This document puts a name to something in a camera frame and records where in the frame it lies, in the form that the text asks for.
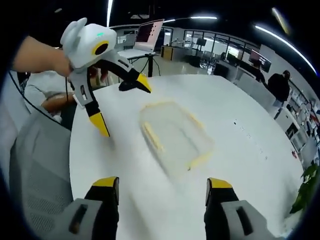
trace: laptop screen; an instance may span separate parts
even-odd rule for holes
[[[136,34],[133,48],[153,52],[163,23],[164,20],[161,19],[141,24]]]

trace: white shirt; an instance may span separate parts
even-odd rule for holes
[[[72,93],[70,83],[67,82],[67,91]],[[24,89],[24,96],[35,106],[40,106],[45,100],[53,96],[66,93],[66,79],[55,71],[44,71],[31,74]],[[30,113],[35,109],[25,102]]]

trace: computer monitor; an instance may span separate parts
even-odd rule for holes
[[[207,43],[207,40],[205,40],[205,39],[203,39],[203,38],[198,38],[198,39],[196,40],[196,44],[197,44],[198,46],[205,46],[206,43]]]
[[[164,20],[161,19],[141,24],[137,31],[133,48],[153,52],[163,23]]]
[[[270,67],[271,67],[271,61],[269,61],[267,58],[262,56],[260,53],[258,53],[255,50],[251,50],[251,54],[249,57],[249,61],[251,63],[254,63],[255,61],[260,61],[261,62],[261,69],[265,71],[266,73],[269,72]]]

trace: laptop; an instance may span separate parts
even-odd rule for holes
[[[119,51],[119,55],[127,59],[155,54],[155,46],[158,40],[164,19],[149,21],[139,26],[132,49]]]

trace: round table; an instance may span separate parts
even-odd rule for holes
[[[207,178],[232,184],[279,235],[303,173],[280,126],[249,95],[220,76],[170,75],[149,80],[152,93],[111,85],[94,91],[111,134],[100,135],[77,108],[70,140],[74,199],[92,183],[120,178],[117,239],[206,239]],[[204,125],[214,141],[210,159],[179,179],[169,179],[150,152],[139,126],[149,103],[175,101]]]

